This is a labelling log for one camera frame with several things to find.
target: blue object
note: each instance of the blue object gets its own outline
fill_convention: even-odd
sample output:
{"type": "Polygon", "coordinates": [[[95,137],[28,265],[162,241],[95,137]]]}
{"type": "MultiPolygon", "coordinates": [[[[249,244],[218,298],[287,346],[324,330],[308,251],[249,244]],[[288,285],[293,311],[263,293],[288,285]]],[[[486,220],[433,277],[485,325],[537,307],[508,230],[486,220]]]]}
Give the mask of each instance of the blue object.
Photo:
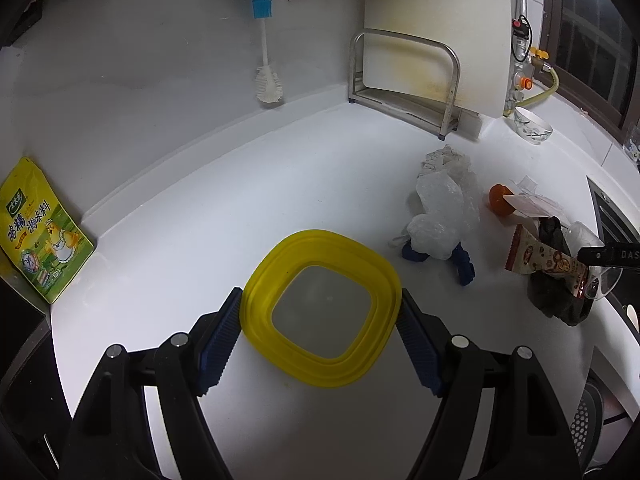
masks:
{"type": "Polygon", "coordinates": [[[474,280],[476,276],[474,264],[471,263],[471,259],[469,259],[469,253],[467,253],[462,248],[462,245],[456,245],[456,248],[453,249],[449,260],[451,260],[458,269],[458,278],[460,279],[460,285],[467,286],[474,280]]]}
{"type": "Polygon", "coordinates": [[[216,318],[220,317],[198,357],[197,385],[200,392],[220,382],[226,362],[229,361],[240,331],[240,300],[242,289],[234,288],[226,298],[216,318]]]}
{"type": "Polygon", "coordinates": [[[440,396],[444,385],[440,378],[441,366],[438,353],[420,321],[404,301],[400,305],[396,328],[414,365],[420,384],[430,389],[433,395],[440,396]]]}
{"type": "Polygon", "coordinates": [[[254,18],[270,18],[271,17],[271,0],[251,0],[254,6],[254,18]]]}
{"type": "MultiPolygon", "coordinates": [[[[404,244],[402,247],[402,257],[410,262],[424,262],[429,257],[427,253],[419,253],[414,251],[411,247],[411,240],[404,244]]],[[[456,266],[458,270],[458,279],[460,285],[467,286],[471,283],[475,276],[476,270],[474,264],[469,259],[469,253],[467,253],[461,244],[456,245],[456,248],[451,252],[449,260],[456,266]]]]}

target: window glass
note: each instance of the window glass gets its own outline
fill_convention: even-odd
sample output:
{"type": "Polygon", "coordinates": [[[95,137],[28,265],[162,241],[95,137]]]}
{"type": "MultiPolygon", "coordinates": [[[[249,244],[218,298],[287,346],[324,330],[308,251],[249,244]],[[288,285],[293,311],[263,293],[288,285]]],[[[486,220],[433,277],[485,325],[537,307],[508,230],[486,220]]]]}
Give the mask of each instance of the window glass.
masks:
{"type": "Polygon", "coordinates": [[[621,114],[633,90],[638,45],[610,0],[562,0],[557,64],[621,114]]]}

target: countertop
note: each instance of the countertop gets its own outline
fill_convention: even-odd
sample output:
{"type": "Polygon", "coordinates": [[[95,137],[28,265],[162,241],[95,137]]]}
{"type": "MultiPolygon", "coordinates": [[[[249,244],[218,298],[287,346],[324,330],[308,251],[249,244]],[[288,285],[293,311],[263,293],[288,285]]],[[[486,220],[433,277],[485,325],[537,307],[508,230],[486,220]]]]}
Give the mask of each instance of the countertop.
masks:
{"type": "MultiPolygon", "coordinates": [[[[488,120],[479,139],[450,134],[446,142],[470,156],[484,192],[529,175],[569,220],[596,232],[588,176],[640,224],[637,208],[613,179],[561,134],[533,146],[500,119],[488,120]]],[[[420,308],[439,316],[451,333],[492,351],[529,346],[568,420],[598,348],[598,373],[610,375],[612,389],[636,416],[638,343],[606,300],[574,328],[537,311],[526,297],[526,277],[504,270],[516,222],[481,207],[478,228],[463,240],[476,268],[465,288],[449,263],[410,263],[389,246],[415,214],[420,162],[443,145],[401,121],[341,104],[223,155],[137,208],[100,237],[51,311],[71,412],[108,345],[133,351],[188,332],[201,314],[219,309],[234,286],[244,286],[284,237],[321,228],[386,257],[420,308]]],[[[147,394],[162,471],[178,478],[157,395],[152,388],[147,394]]],[[[286,375],[241,335],[220,384],[200,403],[237,480],[382,480],[407,475],[439,401],[420,386],[394,331],[361,380],[330,390],[286,375]]],[[[461,478],[473,474],[483,447],[475,437],[461,478]]]]}

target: brand logo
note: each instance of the brand logo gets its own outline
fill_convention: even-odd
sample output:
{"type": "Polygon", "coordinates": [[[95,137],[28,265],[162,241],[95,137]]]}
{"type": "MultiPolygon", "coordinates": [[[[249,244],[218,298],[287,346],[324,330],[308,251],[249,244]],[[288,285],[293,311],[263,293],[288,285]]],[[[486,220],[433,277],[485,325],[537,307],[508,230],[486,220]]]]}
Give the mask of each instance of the brand logo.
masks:
{"type": "Polygon", "coordinates": [[[9,212],[9,215],[11,215],[11,218],[18,214],[25,202],[27,202],[27,199],[24,197],[24,193],[21,189],[18,189],[14,197],[9,200],[9,203],[6,205],[6,210],[9,212]]]}
{"type": "Polygon", "coordinates": [[[622,251],[622,257],[626,260],[640,260],[640,251],[622,251]]]}

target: stained cutting board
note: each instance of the stained cutting board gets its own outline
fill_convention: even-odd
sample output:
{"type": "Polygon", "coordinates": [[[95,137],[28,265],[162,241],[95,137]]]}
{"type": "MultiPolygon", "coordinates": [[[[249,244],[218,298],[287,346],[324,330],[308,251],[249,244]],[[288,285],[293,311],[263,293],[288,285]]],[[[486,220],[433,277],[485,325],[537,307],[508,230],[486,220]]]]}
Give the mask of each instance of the stained cutting board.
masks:
{"type": "MultiPolygon", "coordinates": [[[[456,105],[499,117],[510,68],[511,0],[366,0],[365,26],[448,44],[462,72],[456,105]]],[[[364,84],[446,102],[451,61],[443,51],[366,36],[364,84]]]]}

